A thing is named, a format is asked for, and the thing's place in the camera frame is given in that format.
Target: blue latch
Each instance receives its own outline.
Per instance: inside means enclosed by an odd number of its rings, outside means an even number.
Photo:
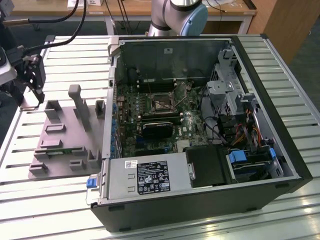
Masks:
[[[89,178],[86,181],[86,188],[87,189],[93,189],[97,187],[97,178]]]
[[[270,147],[269,152],[270,152],[270,154],[271,154],[271,158],[274,159],[274,158],[276,157],[276,152],[275,152],[275,150],[274,150],[272,147]]]
[[[230,162],[233,164],[234,162],[245,162],[247,161],[247,157],[245,151],[243,150],[236,150],[232,151],[229,154]]]

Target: warning label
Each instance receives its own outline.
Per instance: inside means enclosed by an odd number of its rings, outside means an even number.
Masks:
[[[136,171],[140,195],[170,191],[167,161],[140,163]]]

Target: metal rail table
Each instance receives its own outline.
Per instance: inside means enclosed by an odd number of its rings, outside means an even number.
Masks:
[[[54,42],[69,36],[56,37]],[[4,239],[305,239],[320,234],[320,115],[268,39],[240,35],[242,44],[314,179],[261,210],[109,233],[86,204],[87,177],[31,181],[28,168],[46,118],[17,111],[0,150],[0,238]],[[80,84],[88,105],[108,89],[108,36],[79,36],[43,51],[46,100],[69,100]]]

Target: motherboard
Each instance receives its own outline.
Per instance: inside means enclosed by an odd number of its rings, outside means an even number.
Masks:
[[[157,88],[153,82],[121,84],[117,108],[123,157],[182,152],[208,144],[199,111],[202,87],[171,80]]]

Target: power cable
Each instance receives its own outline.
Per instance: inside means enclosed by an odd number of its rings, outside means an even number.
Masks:
[[[126,8],[125,8],[125,5],[124,5],[124,2],[123,2],[123,0],[120,0],[120,1],[121,1],[121,5],[123,7],[123,11],[124,11],[124,14],[125,14],[126,21],[127,21],[128,25],[129,25],[130,32],[131,32],[131,34],[133,34],[132,29],[131,29],[131,25],[130,25],[130,21],[128,19],[127,11],[126,11]]]
[[[62,42],[57,42],[57,43],[51,43],[51,44],[46,44],[46,45],[38,45],[38,46],[33,46],[30,48],[26,48],[23,51],[24,55],[27,55],[31,52],[37,51],[37,50],[42,50],[42,49],[48,49],[48,48],[53,48],[53,47],[58,47],[58,46],[63,46],[63,45],[67,45],[69,43],[71,43],[76,36],[78,35],[79,31],[81,30],[84,22],[85,22],[85,18],[86,18],[86,12],[87,12],[87,1],[83,1],[84,2],[84,6],[83,6],[83,14],[82,14],[82,18],[81,21],[77,27],[77,29],[74,31],[73,35],[70,37],[70,39],[66,40],[66,41],[62,41]]]
[[[107,3],[107,0],[104,0],[104,2],[105,2],[105,5],[106,5],[106,8],[108,9],[108,12],[109,12],[109,15],[110,15],[110,19],[111,19],[112,26],[113,26],[113,28],[114,28],[115,34],[119,35],[119,34],[118,34],[118,30],[117,30],[117,26],[116,26],[116,22],[115,22],[115,19],[114,19],[114,16],[112,16],[112,14],[111,14],[109,5],[108,5],[108,3]]]
[[[29,24],[56,24],[56,23],[63,22],[65,20],[69,19],[76,12],[76,10],[78,8],[78,4],[79,4],[79,0],[76,0],[73,10],[67,16],[64,16],[64,17],[61,17],[58,19],[51,19],[51,20],[44,20],[44,19],[30,20],[30,19],[28,19],[28,22],[29,22]]]
[[[126,21],[125,21],[125,16],[124,16],[124,13],[122,12],[122,8],[121,8],[121,5],[120,5],[119,0],[117,0],[117,2],[118,2],[118,5],[119,5],[119,8],[120,8],[121,15],[122,15],[122,19],[123,19],[123,23],[124,23],[124,27],[125,27],[125,32],[126,32],[126,34],[128,35],[129,32],[128,32],[128,29],[127,29],[127,25],[126,25]]]
[[[209,1],[206,0],[206,2],[208,3],[208,5],[209,5],[211,8],[216,9],[216,10],[218,10],[218,11],[220,12],[220,22],[219,22],[219,26],[218,26],[218,33],[220,33],[220,25],[221,25],[221,22],[222,22],[222,13],[226,13],[227,11],[221,9],[221,5],[220,5],[219,2],[217,2],[217,0],[214,0],[214,1],[216,2],[216,4],[219,5],[219,8],[216,8],[216,7],[212,6],[212,5],[209,3]]]

